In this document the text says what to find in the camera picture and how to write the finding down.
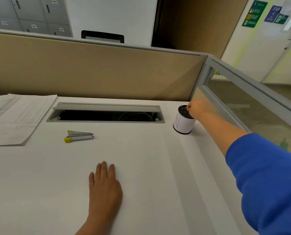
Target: paper stack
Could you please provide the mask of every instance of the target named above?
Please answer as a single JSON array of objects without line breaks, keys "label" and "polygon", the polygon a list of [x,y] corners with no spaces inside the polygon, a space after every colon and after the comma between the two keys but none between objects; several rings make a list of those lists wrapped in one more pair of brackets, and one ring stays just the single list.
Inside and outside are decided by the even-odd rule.
[{"label": "paper stack", "polygon": [[0,146],[25,145],[57,95],[1,95]]}]

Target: blue sleeve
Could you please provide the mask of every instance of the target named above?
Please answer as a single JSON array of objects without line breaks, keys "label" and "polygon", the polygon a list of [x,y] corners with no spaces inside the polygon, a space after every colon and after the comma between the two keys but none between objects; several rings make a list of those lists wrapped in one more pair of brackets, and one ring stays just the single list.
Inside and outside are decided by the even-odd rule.
[{"label": "blue sleeve", "polygon": [[230,146],[226,162],[250,226],[262,235],[291,235],[291,153],[252,133]]}]

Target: gray locker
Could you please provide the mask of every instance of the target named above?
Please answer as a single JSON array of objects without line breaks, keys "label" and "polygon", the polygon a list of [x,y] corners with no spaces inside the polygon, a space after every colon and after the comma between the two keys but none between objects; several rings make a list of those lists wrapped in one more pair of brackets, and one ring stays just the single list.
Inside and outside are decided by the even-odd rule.
[{"label": "gray locker", "polygon": [[19,19],[46,22],[40,0],[12,0],[12,3]]},{"label": "gray locker", "polygon": [[25,32],[51,34],[47,23],[40,21],[19,20]]},{"label": "gray locker", "polygon": [[48,23],[69,25],[64,0],[41,0]]},{"label": "gray locker", "polygon": [[0,0],[0,16],[6,18],[17,18],[11,0]]},{"label": "gray locker", "polygon": [[18,19],[0,17],[0,29],[23,31]]},{"label": "gray locker", "polygon": [[70,27],[68,25],[59,25],[48,23],[49,31],[52,35],[72,37]]}]

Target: yellow-green tape line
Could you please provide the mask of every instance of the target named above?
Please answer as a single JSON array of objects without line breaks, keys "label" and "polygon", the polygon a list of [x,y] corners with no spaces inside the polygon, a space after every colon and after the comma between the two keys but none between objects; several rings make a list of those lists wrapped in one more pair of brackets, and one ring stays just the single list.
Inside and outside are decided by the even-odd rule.
[{"label": "yellow-green tape line", "polygon": [[257,22],[256,26],[253,28],[251,34],[249,35],[249,38],[247,39],[247,41],[245,42],[244,46],[242,47],[240,53],[238,54],[233,67],[237,67],[238,63],[240,62],[242,56],[244,55],[245,51],[247,50],[248,46],[250,45],[250,43],[252,42],[254,35],[256,34],[256,32],[258,31],[258,29],[260,28],[262,22],[264,21],[264,17],[267,15],[267,13],[269,12],[269,10],[271,9],[271,7],[273,6],[273,2],[274,0],[268,0],[268,4],[265,7],[265,10],[263,11],[261,18],[259,19],[259,21]]},{"label": "yellow-green tape line", "polygon": [[265,80],[265,82],[267,82],[268,80],[271,80],[273,78],[273,76],[275,75],[275,73],[279,70],[280,67],[282,67],[284,65],[284,63],[287,61],[287,59],[291,57],[291,49],[289,50],[289,52],[284,56],[284,58],[280,61],[280,63],[276,66],[276,68],[274,69],[274,71],[272,71],[272,73],[269,75],[269,77]]}]

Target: wooden panel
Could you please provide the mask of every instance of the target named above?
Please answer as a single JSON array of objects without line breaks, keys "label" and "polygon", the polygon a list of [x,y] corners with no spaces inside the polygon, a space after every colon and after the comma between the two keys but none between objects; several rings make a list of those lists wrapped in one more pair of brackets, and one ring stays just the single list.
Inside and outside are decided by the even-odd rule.
[{"label": "wooden panel", "polygon": [[159,34],[176,49],[221,57],[248,0],[165,0]]},{"label": "wooden panel", "polygon": [[205,57],[0,34],[0,94],[187,101]]}]

